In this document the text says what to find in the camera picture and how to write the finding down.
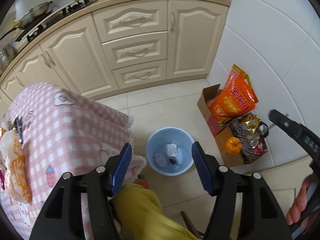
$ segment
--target pink checkered tablecloth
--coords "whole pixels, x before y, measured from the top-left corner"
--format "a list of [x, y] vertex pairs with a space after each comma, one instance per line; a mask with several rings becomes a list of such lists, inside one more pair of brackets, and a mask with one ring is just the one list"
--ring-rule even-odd
[[[132, 144], [126, 114], [80, 95], [37, 83], [25, 88], [12, 102], [5, 119], [23, 120], [23, 153], [32, 202], [23, 204], [0, 190], [0, 203], [10, 222], [24, 239], [32, 227], [56, 182], [70, 171], [74, 176], [104, 165], [118, 155], [125, 143]], [[141, 156], [133, 156], [125, 177], [132, 182], [146, 165]], [[92, 238], [88, 203], [82, 195], [82, 213], [86, 239]]]

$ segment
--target hand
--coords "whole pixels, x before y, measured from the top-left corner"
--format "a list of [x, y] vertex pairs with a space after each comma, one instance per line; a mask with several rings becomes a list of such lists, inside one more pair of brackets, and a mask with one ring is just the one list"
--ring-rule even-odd
[[[293, 223], [297, 223], [300, 219], [301, 212], [306, 209], [308, 199], [307, 199], [307, 190], [310, 185], [311, 176], [308, 176], [304, 179], [300, 192], [294, 200], [292, 207], [289, 209], [286, 220], [287, 224], [290, 226]], [[310, 216], [306, 217], [302, 223], [302, 228], [309, 228], [312, 223], [315, 221], [319, 211], [312, 213]]]

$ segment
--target cardboard box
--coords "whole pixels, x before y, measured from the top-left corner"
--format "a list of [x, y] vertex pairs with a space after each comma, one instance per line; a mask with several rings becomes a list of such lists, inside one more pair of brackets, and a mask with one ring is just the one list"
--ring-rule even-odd
[[[216, 140], [216, 143], [219, 148], [224, 164], [228, 167], [244, 165], [244, 161], [241, 155], [229, 156], [226, 153], [226, 149], [225, 149], [226, 142], [230, 137], [233, 136], [231, 133], [231, 130], [228, 127], [228, 124], [224, 128], [222, 128], [219, 125], [219, 123], [215, 120], [215, 118], [211, 114], [206, 104], [207, 101], [215, 99], [221, 93], [221, 90], [219, 90], [219, 87], [220, 87], [220, 84], [214, 85], [212, 87], [204, 88], [202, 90], [202, 94], [197, 105], [198, 105], [198, 108], [200, 109], [200, 112], [202, 113], [202, 116], [207, 122], [207, 125], [212, 135]], [[259, 158], [263, 156], [267, 151], [268, 151], [268, 148], [266, 145], [265, 151], [260, 153]]]

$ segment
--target blue gripper pad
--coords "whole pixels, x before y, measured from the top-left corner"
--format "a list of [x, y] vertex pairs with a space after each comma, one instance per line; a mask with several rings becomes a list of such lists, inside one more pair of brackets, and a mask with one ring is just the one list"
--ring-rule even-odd
[[111, 173], [112, 177], [111, 177], [111, 185], [110, 185], [109, 191], [112, 194], [112, 197], [121, 189], [125, 173], [127, 172], [129, 163], [132, 158], [131, 145], [129, 143], [126, 143], [123, 149], [121, 150], [121, 153], [113, 157], [119, 157], [119, 159], [118, 159], [117, 165], [113, 167], [112, 169], [113, 172]]
[[202, 187], [205, 191], [207, 191], [210, 195], [213, 195], [214, 188], [212, 185], [212, 176], [210, 169], [205, 161], [206, 154], [203, 152], [200, 144], [198, 142], [194, 142], [192, 144], [192, 158], [196, 165]]

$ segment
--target yellow pants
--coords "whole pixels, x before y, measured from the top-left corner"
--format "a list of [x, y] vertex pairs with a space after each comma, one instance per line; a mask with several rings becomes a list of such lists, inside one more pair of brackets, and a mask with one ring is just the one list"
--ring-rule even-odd
[[124, 186], [112, 200], [126, 232], [134, 240], [197, 240], [162, 213], [156, 194], [138, 184]]

